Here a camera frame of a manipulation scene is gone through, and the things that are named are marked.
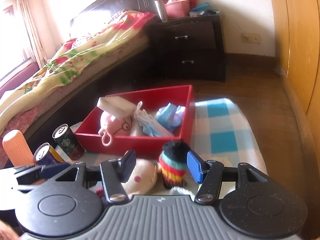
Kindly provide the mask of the beige curtain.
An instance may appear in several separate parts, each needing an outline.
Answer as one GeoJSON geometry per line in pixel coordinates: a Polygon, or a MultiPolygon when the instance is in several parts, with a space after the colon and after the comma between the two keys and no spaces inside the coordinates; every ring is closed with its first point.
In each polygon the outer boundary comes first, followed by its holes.
{"type": "Polygon", "coordinates": [[[47,63],[47,56],[41,44],[41,39],[37,30],[36,22],[31,12],[31,0],[16,0],[17,10],[24,24],[29,39],[30,55],[42,68],[47,63]]]}

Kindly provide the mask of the steel thermos cup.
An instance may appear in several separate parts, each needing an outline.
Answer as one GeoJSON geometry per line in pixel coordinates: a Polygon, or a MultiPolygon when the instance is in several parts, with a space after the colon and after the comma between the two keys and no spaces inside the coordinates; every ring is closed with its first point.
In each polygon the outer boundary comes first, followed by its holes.
{"type": "Polygon", "coordinates": [[[155,0],[155,5],[156,5],[159,18],[162,20],[162,22],[167,22],[168,16],[167,16],[164,2],[162,0],[155,0]]]}

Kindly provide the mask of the rainbow striped knit hat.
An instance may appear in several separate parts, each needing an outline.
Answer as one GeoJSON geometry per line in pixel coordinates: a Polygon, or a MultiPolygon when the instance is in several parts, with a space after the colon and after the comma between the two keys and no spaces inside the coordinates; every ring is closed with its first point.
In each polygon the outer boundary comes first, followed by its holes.
{"type": "Polygon", "coordinates": [[[163,145],[158,161],[166,189],[183,186],[187,171],[187,154],[190,150],[190,146],[182,140],[172,140],[163,145]]]}

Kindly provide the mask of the wooden wardrobe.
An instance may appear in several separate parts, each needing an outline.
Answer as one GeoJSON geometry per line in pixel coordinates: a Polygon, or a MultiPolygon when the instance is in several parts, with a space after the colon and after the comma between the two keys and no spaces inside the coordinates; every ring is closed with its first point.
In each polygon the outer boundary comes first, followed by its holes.
{"type": "Polygon", "coordinates": [[[319,237],[319,0],[272,0],[276,58],[296,115],[306,178],[307,239],[319,237]]]}

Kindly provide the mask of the dark wooden nightstand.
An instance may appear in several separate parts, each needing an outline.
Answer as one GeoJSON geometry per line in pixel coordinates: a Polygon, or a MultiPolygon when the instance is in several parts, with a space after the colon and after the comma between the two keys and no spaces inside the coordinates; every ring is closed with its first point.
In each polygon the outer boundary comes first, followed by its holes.
{"type": "Polygon", "coordinates": [[[160,76],[178,80],[226,80],[220,15],[178,18],[146,27],[160,76]]]}

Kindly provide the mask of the wall power socket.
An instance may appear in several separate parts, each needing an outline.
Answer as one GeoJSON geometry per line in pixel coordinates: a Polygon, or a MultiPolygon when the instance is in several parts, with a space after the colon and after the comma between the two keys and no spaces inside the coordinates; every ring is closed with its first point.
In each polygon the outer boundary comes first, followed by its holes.
{"type": "Polygon", "coordinates": [[[241,33],[241,41],[242,43],[260,44],[261,36],[254,33],[241,33]]]}

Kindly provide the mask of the blue items on nightstand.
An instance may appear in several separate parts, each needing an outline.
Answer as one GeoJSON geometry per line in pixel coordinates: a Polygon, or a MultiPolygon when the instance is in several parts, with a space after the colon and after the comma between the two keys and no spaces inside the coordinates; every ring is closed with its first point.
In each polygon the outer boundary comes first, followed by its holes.
{"type": "Polygon", "coordinates": [[[190,17],[197,17],[197,16],[211,16],[211,15],[218,15],[220,14],[219,9],[212,9],[210,3],[201,3],[191,9],[189,12],[190,17]]]}

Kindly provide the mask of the floral yellow quilt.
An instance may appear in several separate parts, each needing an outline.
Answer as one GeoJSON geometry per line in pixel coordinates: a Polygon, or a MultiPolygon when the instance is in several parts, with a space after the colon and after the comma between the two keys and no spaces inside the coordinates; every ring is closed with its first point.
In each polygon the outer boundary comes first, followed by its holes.
{"type": "Polygon", "coordinates": [[[71,49],[55,56],[1,102],[1,131],[16,115],[41,104],[60,87],[79,77],[103,56],[109,56],[133,42],[143,27],[156,17],[151,12],[127,10],[88,38],[78,38],[71,49]]]}

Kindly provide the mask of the pink plastic basket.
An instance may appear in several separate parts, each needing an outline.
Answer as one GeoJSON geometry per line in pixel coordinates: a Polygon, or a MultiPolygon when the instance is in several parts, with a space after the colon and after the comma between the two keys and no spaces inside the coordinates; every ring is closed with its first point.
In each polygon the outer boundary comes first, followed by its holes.
{"type": "Polygon", "coordinates": [[[190,2],[175,1],[165,5],[168,19],[184,18],[189,16],[190,2]]]}

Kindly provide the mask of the white tissue pack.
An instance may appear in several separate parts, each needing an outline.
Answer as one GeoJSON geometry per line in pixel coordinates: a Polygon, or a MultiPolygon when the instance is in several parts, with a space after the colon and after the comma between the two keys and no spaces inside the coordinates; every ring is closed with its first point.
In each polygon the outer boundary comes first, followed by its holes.
{"type": "Polygon", "coordinates": [[[131,116],[137,109],[137,105],[121,96],[100,97],[97,102],[97,107],[108,114],[115,116],[117,119],[131,116]]]}

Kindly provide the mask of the dark Starbucks can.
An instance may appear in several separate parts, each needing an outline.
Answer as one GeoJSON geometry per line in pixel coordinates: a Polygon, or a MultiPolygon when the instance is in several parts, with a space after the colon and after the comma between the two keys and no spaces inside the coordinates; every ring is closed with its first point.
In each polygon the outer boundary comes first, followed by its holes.
{"type": "Polygon", "coordinates": [[[52,133],[52,137],[71,160],[78,160],[85,152],[67,124],[58,126],[52,133]]]}

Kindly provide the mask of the blue yellow drink can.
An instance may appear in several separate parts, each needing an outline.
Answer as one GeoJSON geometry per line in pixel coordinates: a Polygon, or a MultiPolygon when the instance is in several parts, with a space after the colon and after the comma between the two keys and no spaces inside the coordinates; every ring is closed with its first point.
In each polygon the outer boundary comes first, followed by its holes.
{"type": "Polygon", "coordinates": [[[37,165],[52,165],[65,162],[48,142],[40,145],[35,151],[34,161],[37,165]]]}

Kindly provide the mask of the purple window seat cushion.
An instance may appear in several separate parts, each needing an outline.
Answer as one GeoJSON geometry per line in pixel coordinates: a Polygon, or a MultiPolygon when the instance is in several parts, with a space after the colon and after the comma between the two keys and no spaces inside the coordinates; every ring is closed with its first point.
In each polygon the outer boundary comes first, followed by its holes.
{"type": "Polygon", "coordinates": [[[32,77],[37,71],[39,71],[37,62],[33,62],[27,65],[23,70],[20,70],[5,84],[1,85],[0,97],[2,97],[6,91],[13,90],[20,86],[22,83],[24,83],[24,81],[32,77]]]}

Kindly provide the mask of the blue white checkered cloth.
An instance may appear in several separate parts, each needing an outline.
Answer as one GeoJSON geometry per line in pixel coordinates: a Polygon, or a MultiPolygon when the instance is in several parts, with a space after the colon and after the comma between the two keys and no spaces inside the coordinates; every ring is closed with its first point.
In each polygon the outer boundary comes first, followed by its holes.
{"type": "MultiPolygon", "coordinates": [[[[217,160],[226,167],[249,163],[264,174],[267,168],[258,143],[244,113],[227,98],[195,103],[195,118],[190,147],[203,160],[217,160]]],[[[115,155],[85,152],[78,160],[87,166],[98,166],[102,161],[116,159],[115,155]]],[[[148,194],[167,195],[161,175],[148,194]]]]}

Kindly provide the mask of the cream plush doll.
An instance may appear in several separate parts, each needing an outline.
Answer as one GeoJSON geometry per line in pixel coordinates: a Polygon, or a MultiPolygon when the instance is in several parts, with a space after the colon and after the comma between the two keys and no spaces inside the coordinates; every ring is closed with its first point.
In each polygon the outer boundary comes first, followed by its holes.
{"type": "Polygon", "coordinates": [[[138,159],[128,181],[122,186],[130,199],[134,195],[146,194],[154,187],[161,172],[160,163],[138,159]]]}

